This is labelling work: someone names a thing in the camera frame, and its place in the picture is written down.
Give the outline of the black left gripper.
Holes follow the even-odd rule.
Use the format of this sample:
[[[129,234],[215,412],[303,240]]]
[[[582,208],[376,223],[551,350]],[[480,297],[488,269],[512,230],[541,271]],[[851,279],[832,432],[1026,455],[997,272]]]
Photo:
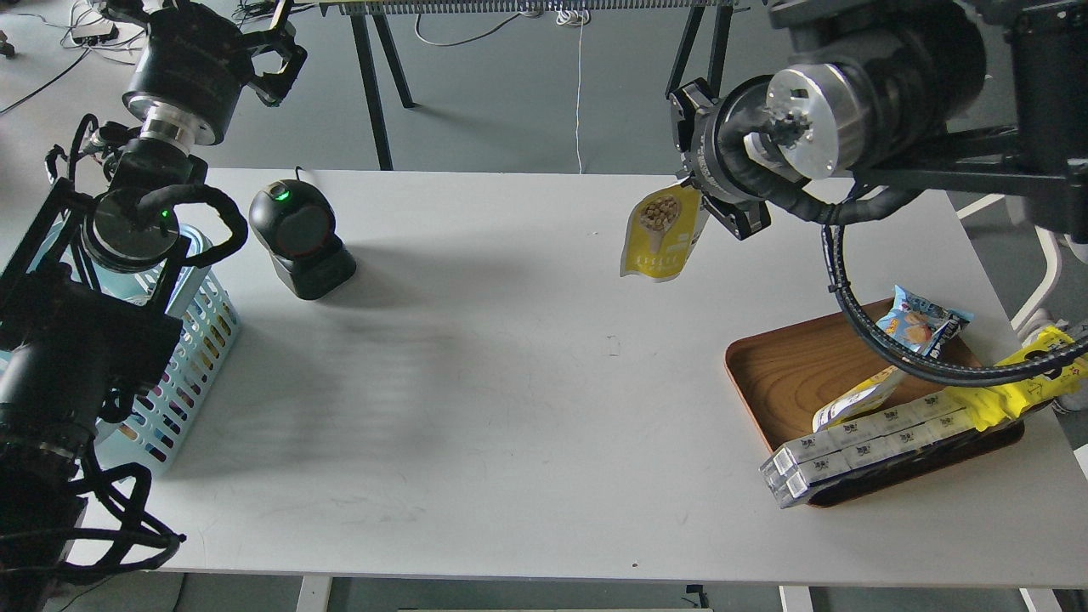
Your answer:
[[[123,105],[139,119],[166,105],[197,120],[197,144],[222,143],[242,87],[247,85],[265,107],[279,107],[302,70],[308,52],[289,24],[294,8],[295,1],[276,1],[269,27],[244,32],[238,49],[240,32],[230,25],[225,30],[210,25],[152,28]],[[280,69],[255,75],[250,57],[267,52],[280,57]]]

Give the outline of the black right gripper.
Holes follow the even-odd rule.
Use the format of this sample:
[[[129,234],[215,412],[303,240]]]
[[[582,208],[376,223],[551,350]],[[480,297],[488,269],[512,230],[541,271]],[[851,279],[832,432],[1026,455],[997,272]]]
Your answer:
[[[695,78],[667,94],[675,148],[680,155],[680,182],[693,175],[707,212],[737,240],[744,241],[772,225],[766,201],[742,189],[728,172],[718,133],[739,111],[762,107],[765,89],[735,89],[724,98],[710,91],[706,78]]]

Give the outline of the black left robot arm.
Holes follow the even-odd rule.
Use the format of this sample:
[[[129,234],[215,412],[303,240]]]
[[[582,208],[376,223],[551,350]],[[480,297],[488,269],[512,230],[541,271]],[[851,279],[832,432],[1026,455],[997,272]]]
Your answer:
[[[159,570],[183,536],[146,507],[139,462],[104,469],[98,423],[124,423],[161,381],[183,322],[170,309],[185,269],[245,245],[249,228],[191,150],[220,144],[242,89],[268,107],[306,60],[273,8],[242,30],[206,5],[109,1],[146,46],[122,100],[136,127],[85,115],[44,163],[50,189],[3,271],[3,609],[40,611],[52,590]]]

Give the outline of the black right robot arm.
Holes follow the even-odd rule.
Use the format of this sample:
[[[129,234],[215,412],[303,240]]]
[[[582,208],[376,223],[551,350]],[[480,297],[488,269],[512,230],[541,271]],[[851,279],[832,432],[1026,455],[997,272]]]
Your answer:
[[[1017,196],[1085,243],[1084,1],[778,1],[791,62],[720,97],[675,85],[683,179],[734,235],[769,206],[826,225],[925,189]]]

